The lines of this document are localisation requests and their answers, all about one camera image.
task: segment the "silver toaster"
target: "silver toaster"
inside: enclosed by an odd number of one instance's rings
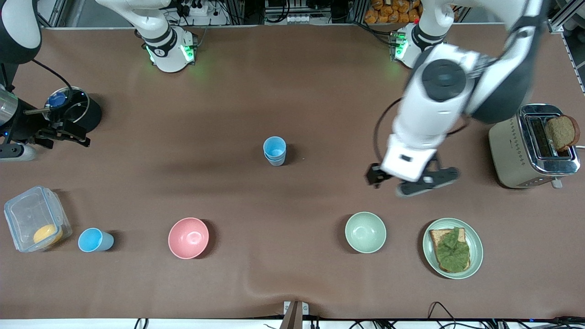
[[[553,105],[528,104],[490,129],[491,154],[503,185],[529,189],[551,182],[559,189],[561,177],[577,172],[581,163],[575,148],[557,152],[546,135],[546,121],[562,114]]]

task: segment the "green plate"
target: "green plate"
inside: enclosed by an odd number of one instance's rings
[[[380,217],[362,211],[351,216],[345,224],[345,238],[356,251],[376,252],[386,241],[386,226]]]
[[[456,227],[465,229],[465,241],[469,246],[470,265],[469,268],[463,272],[449,273],[439,268],[439,261],[437,261],[434,250],[435,247],[433,246],[433,241],[429,231],[432,229],[453,229]],[[422,250],[425,253],[426,261],[429,262],[433,269],[440,275],[450,279],[467,279],[479,270],[483,261],[483,246],[481,245],[479,235],[471,226],[463,221],[456,220],[455,218],[441,218],[431,223],[426,229],[424,237],[422,237]]]

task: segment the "toast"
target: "toast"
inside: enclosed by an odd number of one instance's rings
[[[564,152],[579,141],[581,132],[577,121],[568,115],[549,119],[545,126],[546,135],[558,152]]]
[[[439,246],[439,242],[441,242],[443,240],[443,238],[445,237],[445,234],[450,233],[451,231],[453,231],[453,229],[432,229],[429,231],[429,233],[431,234],[431,240],[433,241],[433,246],[435,247],[435,256],[436,256],[436,250]],[[465,242],[465,229],[464,228],[459,228],[459,236],[457,237],[457,240],[460,242]],[[467,261],[467,265],[465,266],[465,268],[463,270],[466,270],[469,268],[469,266],[471,265],[471,259],[469,259]],[[439,263],[439,267],[444,270],[445,272],[449,272],[451,273],[451,271],[446,270],[443,268],[443,266],[441,266],[441,263]]]

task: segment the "pink bowl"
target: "pink bowl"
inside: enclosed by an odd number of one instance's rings
[[[168,233],[168,247],[181,259],[199,256],[209,242],[207,226],[197,218],[183,218]]]

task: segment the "lettuce leaf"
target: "lettuce leaf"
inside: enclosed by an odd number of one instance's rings
[[[444,269],[452,272],[463,272],[469,261],[469,246],[465,242],[457,240],[459,228],[445,234],[445,237],[437,245],[437,260]]]

